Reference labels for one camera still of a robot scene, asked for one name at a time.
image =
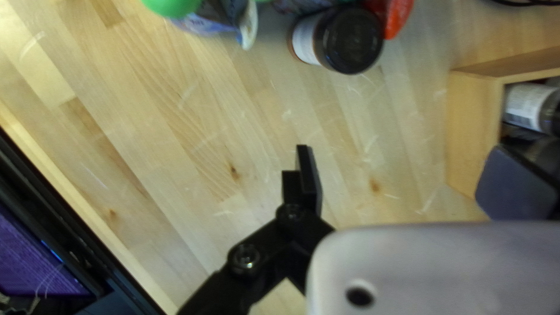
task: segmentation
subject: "white label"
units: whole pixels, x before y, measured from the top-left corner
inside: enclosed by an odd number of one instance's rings
[[[303,62],[315,64],[320,66],[321,63],[315,55],[313,48],[315,27],[323,16],[323,13],[318,13],[310,17],[306,17],[297,23],[292,34],[293,51],[297,57]]]
[[[540,109],[549,96],[558,91],[557,87],[529,82],[506,86],[505,122],[543,132],[540,127]]]

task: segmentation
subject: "wooden table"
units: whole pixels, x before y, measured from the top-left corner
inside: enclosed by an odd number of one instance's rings
[[[258,41],[182,33],[138,0],[0,0],[0,124],[168,314],[270,220],[295,145],[336,228],[485,220],[444,185],[451,67],[560,43],[560,8],[418,0],[379,64],[294,60],[292,18]],[[254,314],[304,314],[288,283]]]

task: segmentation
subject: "jar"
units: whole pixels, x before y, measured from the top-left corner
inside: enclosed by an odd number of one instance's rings
[[[521,82],[506,86],[503,121],[560,136],[560,88]]]
[[[376,15],[345,5],[297,21],[288,35],[288,47],[304,63],[355,75],[377,61],[383,36]]]

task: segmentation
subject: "purple screen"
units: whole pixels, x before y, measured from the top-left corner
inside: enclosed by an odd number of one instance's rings
[[[5,295],[90,295],[41,241],[0,205],[0,291]]]

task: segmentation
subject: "green ball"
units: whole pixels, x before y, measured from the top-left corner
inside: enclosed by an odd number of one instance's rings
[[[202,0],[142,0],[153,12],[165,17],[183,18],[198,9]]]

